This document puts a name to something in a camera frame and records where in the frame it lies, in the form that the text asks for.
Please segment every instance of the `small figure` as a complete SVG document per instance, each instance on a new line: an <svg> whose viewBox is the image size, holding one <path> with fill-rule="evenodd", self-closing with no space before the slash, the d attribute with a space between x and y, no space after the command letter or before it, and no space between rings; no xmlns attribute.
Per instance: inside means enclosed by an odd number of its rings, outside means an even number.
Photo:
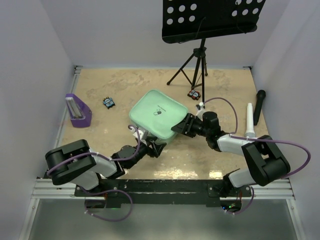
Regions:
<svg viewBox="0 0 320 240"><path fill-rule="evenodd" d="M192 98L193 100L199 100L199 98L201 97L200 92L195 91L194 89L192 89L189 93L188 96L190 98Z"/></svg>
<svg viewBox="0 0 320 240"><path fill-rule="evenodd" d="M103 105L105 105L109 109L115 106L116 104L114 103L111 97L107 96L105 99L103 99Z"/></svg>

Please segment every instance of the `white enclosure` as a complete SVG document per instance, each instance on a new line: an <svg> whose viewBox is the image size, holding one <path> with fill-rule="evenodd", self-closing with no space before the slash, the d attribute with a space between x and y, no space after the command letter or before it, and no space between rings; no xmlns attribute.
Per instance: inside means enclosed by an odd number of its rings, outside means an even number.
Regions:
<svg viewBox="0 0 320 240"><path fill-rule="evenodd" d="M266 0L256 32L211 38L206 45L211 67L253 66L257 90L267 92L270 135L310 149L310 165L290 178L307 240L320 235L319 23L318 0ZM1 239L19 238L74 66L179 67L200 41L166 44L161 30L162 0L1 1ZM292 169L306 157L281 149Z"/></svg>

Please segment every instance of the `music stand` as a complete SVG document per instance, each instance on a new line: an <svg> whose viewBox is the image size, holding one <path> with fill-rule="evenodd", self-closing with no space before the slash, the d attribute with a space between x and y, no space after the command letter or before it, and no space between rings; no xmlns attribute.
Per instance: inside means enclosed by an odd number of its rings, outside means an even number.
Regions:
<svg viewBox="0 0 320 240"><path fill-rule="evenodd" d="M163 0L162 40L168 44L185 43L201 39L199 48L166 83L182 72L191 84L191 89L202 86L202 101L205 101L205 75L207 61L205 42L207 38L246 34L257 30L259 14L266 0ZM192 82L183 68L197 58ZM201 83L196 85L201 63Z"/></svg>

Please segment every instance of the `purple holder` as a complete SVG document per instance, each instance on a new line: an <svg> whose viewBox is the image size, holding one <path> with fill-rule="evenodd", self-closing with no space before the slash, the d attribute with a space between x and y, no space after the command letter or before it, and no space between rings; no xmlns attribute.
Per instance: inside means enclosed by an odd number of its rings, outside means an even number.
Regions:
<svg viewBox="0 0 320 240"><path fill-rule="evenodd" d="M92 119L90 108L73 93L65 95L65 102L72 126L75 128L89 127Z"/></svg>

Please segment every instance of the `green pouch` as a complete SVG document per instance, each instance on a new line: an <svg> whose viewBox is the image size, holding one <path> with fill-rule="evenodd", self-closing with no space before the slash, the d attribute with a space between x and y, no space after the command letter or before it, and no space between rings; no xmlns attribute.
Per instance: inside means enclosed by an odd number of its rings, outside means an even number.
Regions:
<svg viewBox="0 0 320 240"><path fill-rule="evenodd" d="M169 143L176 135L171 128L180 123L187 113L186 106L153 89L134 105L129 117L138 127L160 139L160 142Z"/></svg>

